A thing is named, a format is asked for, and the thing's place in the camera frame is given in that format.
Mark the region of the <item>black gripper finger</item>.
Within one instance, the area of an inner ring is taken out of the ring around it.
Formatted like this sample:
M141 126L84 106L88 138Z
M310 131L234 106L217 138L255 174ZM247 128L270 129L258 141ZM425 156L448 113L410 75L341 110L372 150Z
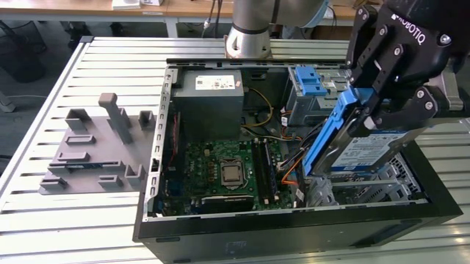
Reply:
M436 86L422 86L410 98L380 98L374 92L354 114L348 133L366 137L376 132L408 133L444 123L452 117L450 104Z
M389 7L364 5L357 9L348 51L350 84L373 89L378 96L404 96L396 82L404 66L406 20Z

